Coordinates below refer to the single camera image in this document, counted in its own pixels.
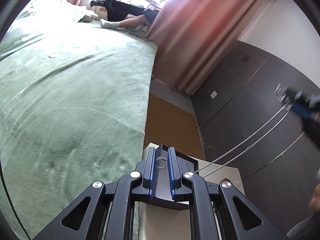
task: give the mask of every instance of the blue tool handle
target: blue tool handle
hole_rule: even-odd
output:
[[[299,103],[293,102],[290,110],[301,116],[302,119],[313,119],[313,111],[300,105]]]

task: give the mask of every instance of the clothing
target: clothing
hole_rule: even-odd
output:
[[[152,24],[159,13],[159,10],[145,10],[144,8],[116,0],[95,0],[90,2],[91,7],[95,5],[103,6],[107,9],[109,22],[121,22],[128,14],[132,14],[134,16],[144,15],[148,22]]]
[[[159,12],[160,12],[159,10],[149,10],[148,9],[146,11],[143,11],[143,14],[146,17],[147,21],[150,24],[153,24],[153,21],[155,20],[155,18],[157,17]]]
[[[119,22],[109,22],[104,19],[100,20],[100,26],[104,29],[115,29],[119,28],[120,23]]]
[[[320,215],[314,214],[312,217],[303,220],[294,228],[292,228],[288,233],[287,236],[290,240],[304,240],[307,233],[311,233],[312,235],[316,236],[314,240],[318,239],[319,229],[317,229],[316,223],[319,221]]]

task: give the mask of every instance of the dark gray wardrobe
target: dark gray wardrobe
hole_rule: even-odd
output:
[[[274,93],[279,83],[307,94],[320,94],[320,89],[293,66],[238,41],[191,97],[207,161],[236,146],[282,107]],[[211,99],[213,91],[217,96]],[[218,163],[245,150],[284,114],[285,111],[281,112],[260,133]],[[253,149],[229,164],[239,169],[246,196],[284,232],[310,215],[308,202],[318,184],[320,151],[303,135],[280,158],[247,176],[283,152],[300,134],[300,119],[289,113]]]

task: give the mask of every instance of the leg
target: leg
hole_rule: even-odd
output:
[[[105,29],[135,28],[144,23],[149,23],[144,15],[126,19],[121,22],[108,22],[103,19],[100,20],[100,26]]]

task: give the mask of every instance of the light switch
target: light switch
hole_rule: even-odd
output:
[[[211,93],[211,95],[210,95],[210,97],[211,97],[212,99],[214,99],[216,96],[217,96],[217,92],[216,92],[216,91],[213,91],[213,92]]]

